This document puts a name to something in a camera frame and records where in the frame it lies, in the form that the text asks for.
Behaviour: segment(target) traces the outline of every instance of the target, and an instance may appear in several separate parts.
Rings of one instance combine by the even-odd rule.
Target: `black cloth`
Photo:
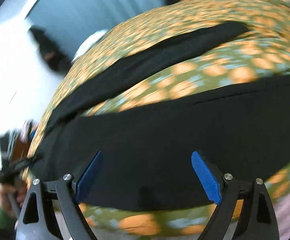
[[[199,151],[237,179],[266,180],[290,162],[290,75],[235,84],[119,113],[76,117],[44,137],[43,181],[79,178],[101,151],[85,203],[130,211],[208,204],[191,165]]]
[[[200,56],[247,31],[243,23],[228,21],[174,36],[135,55],[119,59],[67,96],[53,110],[46,132],[55,124],[72,119],[79,111],[113,98],[155,73]]]
[[[44,30],[36,26],[30,27],[29,30],[39,44],[39,52],[47,65],[54,71],[67,73],[72,67],[72,64],[70,59],[61,52],[58,45],[47,37]],[[46,55],[50,53],[52,53],[53,56],[46,59]]]

